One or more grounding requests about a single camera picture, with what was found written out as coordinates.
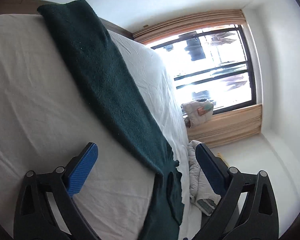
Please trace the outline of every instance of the blue gripper pad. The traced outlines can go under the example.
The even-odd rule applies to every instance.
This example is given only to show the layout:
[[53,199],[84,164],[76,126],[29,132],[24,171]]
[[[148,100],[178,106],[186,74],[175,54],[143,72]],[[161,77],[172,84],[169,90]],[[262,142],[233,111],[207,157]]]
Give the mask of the blue gripper pad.
[[195,157],[214,193],[224,197],[230,181],[226,164],[220,158],[215,157],[204,143],[197,145]]
[[66,166],[64,181],[69,196],[80,192],[93,165],[98,158],[98,147],[94,143],[88,143],[79,156],[72,158]]

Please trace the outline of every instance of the curtain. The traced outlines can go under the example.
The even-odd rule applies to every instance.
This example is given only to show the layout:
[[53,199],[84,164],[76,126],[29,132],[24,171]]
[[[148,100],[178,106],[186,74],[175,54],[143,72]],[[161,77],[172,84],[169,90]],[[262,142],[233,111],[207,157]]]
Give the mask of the curtain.
[[250,137],[261,132],[262,105],[248,106],[212,116],[194,128],[187,128],[188,139],[216,147]]
[[135,41],[149,44],[169,36],[220,25],[246,23],[240,9],[218,10],[191,14],[165,21],[133,33]]

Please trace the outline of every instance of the black window frame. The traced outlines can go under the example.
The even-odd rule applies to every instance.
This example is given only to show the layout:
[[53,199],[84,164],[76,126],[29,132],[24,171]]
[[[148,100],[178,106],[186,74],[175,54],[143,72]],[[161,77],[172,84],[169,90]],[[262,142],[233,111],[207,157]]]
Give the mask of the black window frame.
[[183,76],[179,76],[179,77],[174,78],[174,80],[176,81],[176,80],[180,80],[180,79],[183,79],[183,78],[186,78],[186,77],[191,77],[191,76],[207,73],[207,72],[210,72],[211,70],[219,69],[221,67],[222,68],[227,68],[227,67],[230,68],[230,67],[234,67],[234,66],[237,66],[237,65],[246,64],[246,66],[247,66],[246,70],[234,71],[232,73],[218,75],[216,77],[207,78],[207,79],[199,80],[199,81],[196,81],[196,82],[192,82],[190,84],[180,85],[180,86],[176,87],[177,89],[179,89],[179,88],[185,87],[187,85],[196,85],[196,84],[201,84],[201,83],[205,83],[205,82],[209,82],[209,81],[213,81],[213,80],[218,80],[218,79],[225,78],[225,77],[230,77],[230,76],[235,76],[235,75],[239,75],[239,74],[243,74],[243,73],[248,73],[250,88],[251,88],[251,100],[240,103],[240,104],[224,107],[224,108],[221,108],[221,109],[213,110],[213,114],[221,114],[221,113],[225,113],[225,112],[228,112],[228,111],[240,109],[240,108],[243,108],[243,107],[253,106],[257,103],[256,83],[255,83],[253,65],[252,65],[252,60],[251,60],[251,55],[250,55],[247,39],[244,35],[242,26],[241,25],[236,25],[233,28],[226,28],[226,29],[219,29],[219,30],[213,30],[213,31],[208,31],[208,32],[202,32],[202,33],[193,34],[191,36],[189,36],[189,35],[188,36],[183,36],[181,38],[178,38],[178,39],[175,39],[175,40],[172,40],[172,41],[167,41],[167,42],[164,42],[162,44],[151,47],[151,49],[155,50],[155,49],[158,49],[158,48],[162,48],[162,47],[174,44],[176,42],[186,41],[186,40],[189,40],[189,39],[198,38],[198,37],[201,37],[201,36],[207,36],[207,35],[211,35],[211,34],[225,33],[225,32],[229,32],[229,31],[237,31],[238,32],[239,38],[241,40],[241,44],[243,45],[242,49],[243,49],[243,52],[245,54],[245,58],[246,58],[245,61],[236,62],[236,63],[229,63],[229,64],[226,64],[226,65],[222,65],[222,66],[218,66],[218,67],[214,67],[214,68],[210,68],[210,69],[206,69],[206,70],[202,70],[202,71],[198,71],[198,72],[194,72],[194,73],[191,73],[191,74],[187,74],[187,75],[183,75]]

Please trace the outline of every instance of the white bed sheet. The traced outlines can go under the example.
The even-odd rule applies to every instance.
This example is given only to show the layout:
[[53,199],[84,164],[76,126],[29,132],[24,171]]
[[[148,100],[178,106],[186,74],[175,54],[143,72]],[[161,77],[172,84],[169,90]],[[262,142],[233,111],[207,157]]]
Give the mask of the white bed sheet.
[[[187,236],[187,135],[172,79],[149,48],[110,32],[150,112],[180,161]],[[0,223],[12,235],[19,187],[28,170],[66,165],[88,142],[99,157],[74,199],[103,240],[137,239],[154,174],[129,154],[82,101],[41,16],[0,15]]]

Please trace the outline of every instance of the dark green blanket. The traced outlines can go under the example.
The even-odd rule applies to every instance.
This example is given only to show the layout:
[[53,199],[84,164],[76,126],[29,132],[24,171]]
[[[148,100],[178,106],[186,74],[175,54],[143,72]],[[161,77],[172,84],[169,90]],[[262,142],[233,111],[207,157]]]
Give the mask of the dark green blanket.
[[38,12],[86,103],[112,136],[155,172],[139,239],[178,239],[184,207],[178,161],[108,31],[85,0],[42,5]]

